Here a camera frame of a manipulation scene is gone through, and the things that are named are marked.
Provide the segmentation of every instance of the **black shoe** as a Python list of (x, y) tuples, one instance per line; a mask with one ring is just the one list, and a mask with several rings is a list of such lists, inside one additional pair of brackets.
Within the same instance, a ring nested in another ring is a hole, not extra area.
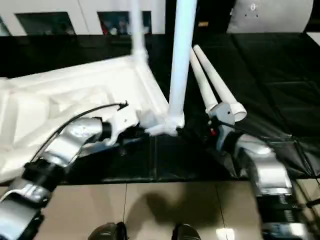
[(88, 240), (128, 240), (126, 225), (123, 222), (101, 225), (90, 234)]
[(201, 240), (201, 238), (192, 226), (179, 224), (173, 230), (171, 240)]

